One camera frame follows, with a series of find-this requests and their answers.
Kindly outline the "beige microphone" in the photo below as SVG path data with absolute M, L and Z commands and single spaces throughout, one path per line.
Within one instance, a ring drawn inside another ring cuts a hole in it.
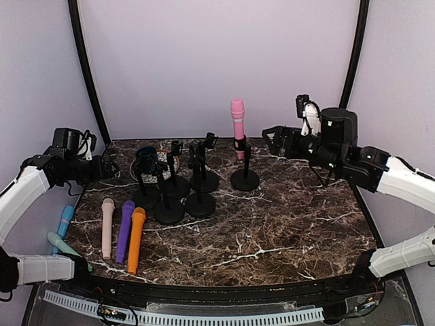
M 114 201 L 111 198 L 104 199 L 101 209 L 103 214 L 101 252 L 103 259 L 109 260 L 111 259 L 112 219 L 115 210 Z

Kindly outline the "purple microphone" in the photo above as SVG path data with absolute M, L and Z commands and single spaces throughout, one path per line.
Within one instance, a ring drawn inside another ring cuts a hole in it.
M 135 209 L 135 203 L 132 200 L 127 200 L 122 207 L 122 220 L 120 231 L 118 234 L 118 242 L 116 248 L 116 263 L 123 264 L 126 255 L 126 248 L 131 232 L 132 214 Z

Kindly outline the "pink microphone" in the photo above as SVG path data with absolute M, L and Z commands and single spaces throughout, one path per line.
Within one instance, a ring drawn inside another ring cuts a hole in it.
M 241 98 L 236 98 L 231 101 L 230 112 L 233 120 L 234 129 L 234 148 L 239 160 L 244 158 L 245 154 L 245 131 L 244 131 L 244 116 L 245 105 Z

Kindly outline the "black stand of green microphone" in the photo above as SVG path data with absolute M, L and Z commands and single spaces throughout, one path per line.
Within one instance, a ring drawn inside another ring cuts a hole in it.
M 156 172 L 156 167 L 151 171 L 150 174 Z M 137 178 L 139 183 L 139 189 L 133 194 L 133 202 L 136 207 L 141 207 L 145 210 L 153 209 L 160 202 L 160 192 L 155 187 L 146 186 L 143 182 L 141 175 L 143 172 L 137 168 Z

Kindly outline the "black stand of pink microphone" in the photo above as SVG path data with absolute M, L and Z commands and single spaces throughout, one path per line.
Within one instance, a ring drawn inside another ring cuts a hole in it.
M 236 150 L 244 151 L 242 169 L 238 169 L 232 173 L 230 178 L 231 186 L 242 192 L 250 192 L 255 190 L 260 184 L 260 178 L 256 172 L 249 168 L 249 162 L 251 159 L 251 147 L 246 141 L 246 137 L 243 139 L 233 139 L 234 148 Z

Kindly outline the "orange microphone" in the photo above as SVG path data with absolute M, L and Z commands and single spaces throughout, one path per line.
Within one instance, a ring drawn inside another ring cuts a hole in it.
M 132 228 L 130 234 L 130 246 L 128 251 L 128 273 L 136 274 L 139 265 L 139 252 L 143 224 L 146 220 L 145 209 L 137 207 L 132 214 Z

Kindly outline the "blue microphone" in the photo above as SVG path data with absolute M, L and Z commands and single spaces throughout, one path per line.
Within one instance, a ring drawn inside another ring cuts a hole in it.
M 60 249 L 56 246 L 59 240 L 63 240 L 66 236 L 69 224 L 73 219 L 75 209 L 72 206 L 66 206 L 63 210 L 62 216 L 60 218 L 60 224 L 57 232 L 48 232 L 47 239 L 52 245 L 52 254 L 56 255 L 59 253 Z

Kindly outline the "black stand of blue microphone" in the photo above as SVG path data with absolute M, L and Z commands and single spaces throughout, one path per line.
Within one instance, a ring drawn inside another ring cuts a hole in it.
M 174 140 L 171 141 L 171 150 L 167 154 L 167 166 L 170 172 L 170 178 L 167 181 L 167 195 L 170 199 L 174 200 L 181 200 L 190 193 L 190 182 L 175 172 L 175 157 L 181 155 L 182 149 L 183 143 Z

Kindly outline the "black stand of purple microphone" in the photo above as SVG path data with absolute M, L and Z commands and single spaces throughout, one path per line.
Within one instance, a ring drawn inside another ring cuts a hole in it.
M 159 202 L 154 208 L 154 217 L 161 225 L 176 225 L 185 215 L 184 205 L 178 201 L 169 198 L 167 192 L 167 185 L 164 180 L 163 172 L 167 169 L 164 162 L 157 161 L 156 163 L 156 177 L 158 188 L 162 196 L 162 202 Z

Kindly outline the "black stand of beige microphone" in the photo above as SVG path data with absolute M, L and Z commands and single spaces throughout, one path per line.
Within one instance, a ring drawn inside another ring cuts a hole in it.
M 208 132 L 204 141 L 199 141 L 198 145 L 193 145 L 189 148 L 190 159 L 188 161 L 189 169 L 193 169 L 194 159 L 198 158 L 200 163 L 200 177 L 201 177 L 201 191 L 205 193 L 211 193 L 215 191 L 219 186 L 219 177 L 216 173 L 207 171 L 205 165 L 205 150 L 213 149 L 218 140 L 218 136 L 214 133 Z

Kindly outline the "green microphone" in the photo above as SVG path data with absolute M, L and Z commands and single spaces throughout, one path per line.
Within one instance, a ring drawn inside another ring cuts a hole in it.
M 52 254 L 55 258 L 68 258 L 71 261 L 74 261 L 73 258 L 82 256 L 72 247 L 70 247 L 61 237 L 55 232 L 47 233 L 48 242 L 55 248 L 58 249 L 58 253 Z

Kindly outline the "black stand of orange microphone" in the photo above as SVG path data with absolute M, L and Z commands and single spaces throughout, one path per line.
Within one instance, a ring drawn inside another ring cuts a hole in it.
M 205 161 L 204 156 L 199 154 L 199 151 L 191 145 L 189 148 L 190 159 L 188 166 L 192 169 L 193 190 L 194 194 L 189 195 L 185 201 L 186 212 L 195 218 L 205 218 L 213 214 L 216 208 L 215 198 L 207 193 L 203 193 L 201 164 Z

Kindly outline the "black left corner post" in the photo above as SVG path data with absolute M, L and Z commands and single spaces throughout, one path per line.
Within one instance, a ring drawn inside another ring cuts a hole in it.
M 77 57 L 82 71 L 86 91 L 103 143 L 107 147 L 111 143 L 111 137 L 109 135 L 105 118 L 103 117 L 103 110 L 99 102 L 97 89 L 94 84 L 90 62 L 88 59 L 88 53 L 86 51 L 84 32 L 80 19 L 79 3 L 76 0 L 68 0 L 67 5 L 69 9 L 69 17 L 73 31 Z

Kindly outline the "black corner post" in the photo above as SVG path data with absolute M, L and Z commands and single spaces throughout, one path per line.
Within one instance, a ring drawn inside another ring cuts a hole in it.
M 90 62 L 88 59 L 88 53 L 86 51 L 84 32 L 80 19 L 79 3 L 76 0 L 68 0 L 67 5 L 69 9 L 69 17 L 73 31 L 77 57 L 82 71 L 86 91 L 103 143 L 107 147 L 111 143 L 111 137 L 109 135 L 105 118 L 103 117 L 103 110 L 99 102 L 97 89 L 94 84 Z
M 364 35 L 365 35 L 366 24 L 368 20 L 369 7 L 370 7 L 369 0 L 360 0 L 358 18 L 357 18 L 357 23 L 355 28 L 355 35 L 354 35 L 353 45 L 351 49 L 351 56 L 349 59 L 349 66 L 347 69 L 345 83 L 343 85 L 343 91 L 339 102 L 339 107 L 343 109 L 346 109 L 348 107 L 349 100 L 351 97 L 351 92 L 353 90 L 353 85 L 358 70 L 360 55 L 364 42 Z

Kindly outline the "black front rail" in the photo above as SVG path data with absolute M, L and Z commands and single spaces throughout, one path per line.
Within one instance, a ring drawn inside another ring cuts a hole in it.
M 296 302 L 298 306 L 342 305 L 355 295 L 374 293 L 381 299 L 384 280 L 346 274 L 321 280 L 246 287 L 189 287 L 153 285 L 129 280 L 88 276 L 84 280 L 56 280 L 56 290 L 104 303 L 145 308 L 151 303 L 193 306 L 236 306 Z

